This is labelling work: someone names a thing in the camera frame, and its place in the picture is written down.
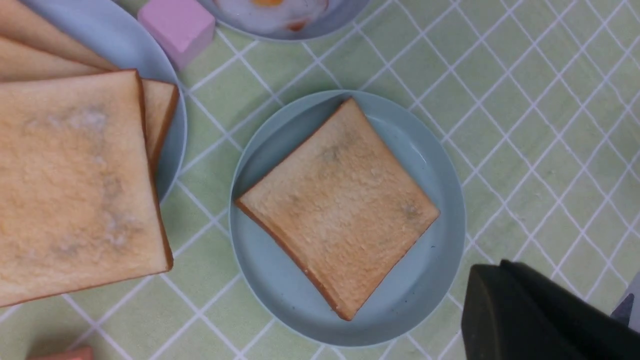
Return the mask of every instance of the pink sponge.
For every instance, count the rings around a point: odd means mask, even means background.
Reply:
[[[197,0],[150,0],[138,21],[180,70],[213,39],[215,19]]]

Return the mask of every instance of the green tablecloth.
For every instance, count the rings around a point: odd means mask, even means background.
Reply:
[[[144,0],[121,0],[136,12]],[[256,42],[220,28],[180,73],[189,142],[163,204],[168,274],[0,309],[0,358],[91,345],[97,359],[463,359],[473,263],[518,259],[609,312],[640,266],[640,1],[374,0],[334,36]],[[361,350],[288,331],[245,285],[227,197],[253,132],[333,88],[409,108],[463,181],[458,278],[407,336]]]

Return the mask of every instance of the white bread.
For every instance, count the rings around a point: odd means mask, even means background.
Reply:
[[[59,79],[100,74],[105,71],[0,37],[1,82]],[[155,171],[178,103],[178,88],[173,84],[146,79],[143,80],[143,87],[147,111],[147,153]]]
[[[118,70],[91,49],[31,11],[19,0],[0,0],[0,36],[104,70]]]
[[[0,307],[173,266],[123,70],[0,84]]]
[[[235,203],[344,320],[440,215],[354,99]]]

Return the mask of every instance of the gray object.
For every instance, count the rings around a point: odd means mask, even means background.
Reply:
[[[178,77],[160,45],[134,17],[114,2],[24,0],[24,4],[121,69],[135,68],[143,78],[178,83]],[[180,92],[156,173],[160,202],[177,179],[186,144],[187,113]]]
[[[376,95],[344,90],[309,95],[282,108],[253,136],[236,168],[231,199],[255,184],[349,96],[442,213],[355,318],[341,320],[275,241],[232,201],[229,223],[240,269],[268,311],[313,340],[362,347],[418,326],[445,297],[460,265],[465,205],[455,169],[438,139],[404,108]]]
[[[271,40],[278,42],[299,42],[330,35],[352,22],[370,2],[370,0],[330,0],[338,1],[337,5],[330,5],[330,12],[324,14],[320,19],[318,19],[318,21],[306,26],[301,31],[279,31],[265,35],[248,31],[240,23],[227,17],[213,3],[213,0],[198,1],[202,6],[204,6],[204,8],[213,14],[216,21],[221,22],[222,24],[249,37],[259,40]]]
[[[611,317],[640,332],[640,272],[629,284]]]

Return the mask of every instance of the fried egg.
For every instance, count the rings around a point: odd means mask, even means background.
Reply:
[[[218,8],[246,30],[273,33],[300,31],[329,6],[329,0],[213,0]]]

